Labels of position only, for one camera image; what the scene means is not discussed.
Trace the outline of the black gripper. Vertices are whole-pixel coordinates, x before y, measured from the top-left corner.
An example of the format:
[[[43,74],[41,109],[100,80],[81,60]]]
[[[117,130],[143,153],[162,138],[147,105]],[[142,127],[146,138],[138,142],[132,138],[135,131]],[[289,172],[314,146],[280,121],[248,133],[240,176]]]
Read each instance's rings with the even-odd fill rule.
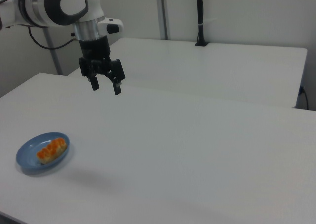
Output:
[[[87,77],[93,90],[99,89],[97,75],[106,76],[113,85],[114,94],[121,93],[125,73],[120,59],[110,59],[110,46],[106,36],[92,41],[80,41],[83,56],[79,59],[82,75]]]

